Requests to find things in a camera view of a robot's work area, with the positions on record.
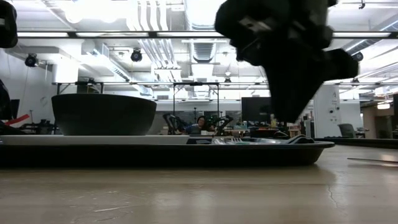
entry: red object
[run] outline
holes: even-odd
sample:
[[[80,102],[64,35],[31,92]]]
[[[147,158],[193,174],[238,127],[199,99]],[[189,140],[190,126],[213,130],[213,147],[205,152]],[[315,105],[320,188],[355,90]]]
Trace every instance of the red object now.
[[[23,120],[26,120],[26,119],[28,119],[28,118],[30,118],[30,116],[29,116],[28,114],[25,114],[24,116],[20,116],[20,117],[17,118],[17,119],[13,119],[13,120],[7,121],[7,122],[5,123],[5,125],[10,126],[10,125],[12,125],[12,124],[19,123],[19,122],[21,122],[21,121],[23,121]]]

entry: table surface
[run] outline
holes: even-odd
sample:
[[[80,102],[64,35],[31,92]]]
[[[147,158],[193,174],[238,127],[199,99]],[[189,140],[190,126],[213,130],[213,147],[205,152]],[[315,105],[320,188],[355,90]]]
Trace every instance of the table surface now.
[[[398,222],[398,151],[336,146],[315,166],[0,170],[1,223]]]

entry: black chair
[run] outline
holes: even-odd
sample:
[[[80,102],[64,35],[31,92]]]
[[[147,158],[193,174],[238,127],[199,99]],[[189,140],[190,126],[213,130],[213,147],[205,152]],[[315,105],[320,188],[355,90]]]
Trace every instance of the black chair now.
[[[338,127],[343,138],[356,138],[355,129],[352,124],[339,124]]]

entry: person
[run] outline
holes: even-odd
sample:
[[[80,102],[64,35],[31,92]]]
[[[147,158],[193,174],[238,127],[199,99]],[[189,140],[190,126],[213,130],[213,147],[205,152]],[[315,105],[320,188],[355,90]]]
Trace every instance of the person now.
[[[204,116],[200,116],[197,119],[197,123],[185,128],[185,133],[187,134],[201,134],[201,131],[206,131],[206,120]]]

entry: black bowl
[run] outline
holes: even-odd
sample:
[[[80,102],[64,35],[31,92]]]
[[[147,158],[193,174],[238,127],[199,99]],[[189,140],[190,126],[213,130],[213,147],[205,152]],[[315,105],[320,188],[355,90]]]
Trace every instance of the black bowl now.
[[[57,126],[66,136],[143,136],[156,103],[131,96],[64,94],[52,97]]]

